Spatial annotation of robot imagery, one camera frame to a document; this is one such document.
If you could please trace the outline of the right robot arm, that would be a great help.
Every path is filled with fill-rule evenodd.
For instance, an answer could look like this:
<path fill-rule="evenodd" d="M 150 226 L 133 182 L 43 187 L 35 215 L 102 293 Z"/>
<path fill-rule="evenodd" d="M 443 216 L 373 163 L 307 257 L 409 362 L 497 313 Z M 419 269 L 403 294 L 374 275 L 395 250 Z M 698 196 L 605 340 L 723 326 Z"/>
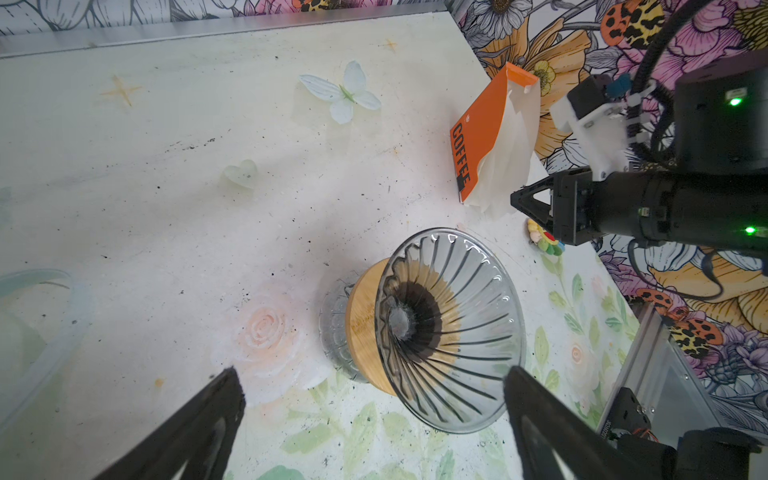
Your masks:
<path fill-rule="evenodd" d="M 703 8 L 689 1 L 674 13 L 633 76 L 590 76 L 552 106 L 587 164 L 514 192 L 514 208 L 569 245 L 618 234 L 645 248 L 766 254 L 766 52 L 715 60 L 673 89 L 652 77 Z"/>

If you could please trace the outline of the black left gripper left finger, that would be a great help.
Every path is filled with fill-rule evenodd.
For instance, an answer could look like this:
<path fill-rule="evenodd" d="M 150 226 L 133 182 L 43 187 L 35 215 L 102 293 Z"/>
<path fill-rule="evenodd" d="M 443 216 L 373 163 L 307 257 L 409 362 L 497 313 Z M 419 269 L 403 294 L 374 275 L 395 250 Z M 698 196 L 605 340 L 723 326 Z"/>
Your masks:
<path fill-rule="evenodd" d="M 238 374 L 229 367 L 97 477 L 221 479 L 245 406 Z"/>

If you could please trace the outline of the grey ribbed glass dripper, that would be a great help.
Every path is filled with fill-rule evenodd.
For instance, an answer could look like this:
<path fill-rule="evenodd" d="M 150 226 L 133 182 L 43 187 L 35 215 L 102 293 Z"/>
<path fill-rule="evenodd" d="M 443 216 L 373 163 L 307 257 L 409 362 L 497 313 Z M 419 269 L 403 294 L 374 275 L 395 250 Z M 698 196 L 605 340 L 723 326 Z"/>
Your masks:
<path fill-rule="evenodd" d="M 442 227 L 406 239 L 381 275 L 374 324 L 384 374 L 423 423 L 470 434 L 502 415 L 525 327 L 509 274 L 479 240 Z"/>

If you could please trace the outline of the orange coffee filter pack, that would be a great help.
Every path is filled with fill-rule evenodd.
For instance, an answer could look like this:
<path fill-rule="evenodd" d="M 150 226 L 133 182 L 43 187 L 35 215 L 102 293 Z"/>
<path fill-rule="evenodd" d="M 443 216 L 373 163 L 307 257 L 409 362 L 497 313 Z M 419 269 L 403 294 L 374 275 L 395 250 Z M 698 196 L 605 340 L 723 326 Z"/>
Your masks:
<path fill-rule="evenodd" d="M 497 220 L 525 186 L 539 129 L 540 80 L 510 63 L 450 130 L 460 202 Z"/>

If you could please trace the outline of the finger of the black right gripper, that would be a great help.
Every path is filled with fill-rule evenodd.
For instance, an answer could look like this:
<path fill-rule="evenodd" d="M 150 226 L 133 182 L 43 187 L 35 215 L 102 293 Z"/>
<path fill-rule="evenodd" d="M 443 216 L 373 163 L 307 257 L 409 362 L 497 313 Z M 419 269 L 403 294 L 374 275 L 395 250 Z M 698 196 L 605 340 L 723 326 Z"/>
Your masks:
<path fill-rule="evenodd" d="M 538 200 L 535 195 L 539 193 L 551 193 L 554 187 L 552 179 L 542 179 L 531 185 L 513 192 L 510 195 L 510 205 L 522 212 L 546 231 L 552 231 L 554 219 L 552 206 L 543 200 Z"/>

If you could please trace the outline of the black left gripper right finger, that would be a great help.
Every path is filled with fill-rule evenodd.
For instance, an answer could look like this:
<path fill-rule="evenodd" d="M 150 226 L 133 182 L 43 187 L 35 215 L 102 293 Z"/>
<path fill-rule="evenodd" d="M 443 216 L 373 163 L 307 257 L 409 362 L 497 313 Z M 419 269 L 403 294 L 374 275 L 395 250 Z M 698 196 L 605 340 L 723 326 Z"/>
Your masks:
<path fill-rule="evenodd" d="M 578 479 L 651 479 L 653 475 L 590 430 L 534 379 L 514 366 L 504 399 L 525 479 L 562 479 L 563 461 Z"/>

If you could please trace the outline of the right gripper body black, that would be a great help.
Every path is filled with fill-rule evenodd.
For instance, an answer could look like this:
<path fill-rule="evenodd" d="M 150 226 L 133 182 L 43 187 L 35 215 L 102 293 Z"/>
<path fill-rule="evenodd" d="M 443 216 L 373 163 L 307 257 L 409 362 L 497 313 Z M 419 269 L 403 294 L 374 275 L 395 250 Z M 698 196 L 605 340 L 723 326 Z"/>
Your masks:
<path fill-rule="evenodd" d="M 588 169 L 552 182 L 555 238 L 580 245 L 609 234 L 641 246 L 673 242 L 724 251 L 767 250 L 767 177 L 615 172 L 596 181 Z"/>

